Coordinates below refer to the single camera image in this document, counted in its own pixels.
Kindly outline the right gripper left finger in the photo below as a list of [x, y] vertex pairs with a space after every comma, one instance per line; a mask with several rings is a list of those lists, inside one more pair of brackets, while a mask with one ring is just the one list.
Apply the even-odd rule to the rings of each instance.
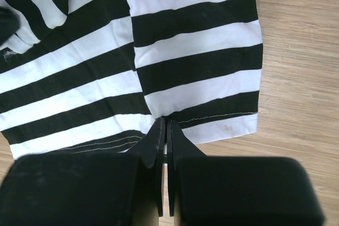
[[165, 121], [126, 152], [28, 155], [1, 183], [1, 225], [158, 225]]

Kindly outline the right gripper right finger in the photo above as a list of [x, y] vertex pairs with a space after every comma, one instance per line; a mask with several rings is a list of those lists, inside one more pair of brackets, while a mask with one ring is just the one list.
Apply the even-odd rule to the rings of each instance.
[[303, 166], [287, 157], [208, 156], [167, 124], [169, 212], [175, 225], [323, 225]]

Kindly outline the black white striped tank top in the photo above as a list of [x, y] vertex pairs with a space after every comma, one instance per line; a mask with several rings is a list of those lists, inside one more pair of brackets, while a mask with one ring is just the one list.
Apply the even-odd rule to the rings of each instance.
[[14, 159], [124, 152], [158, 118], [195, 144], [257, 131], [256, 0], [1, 0]]

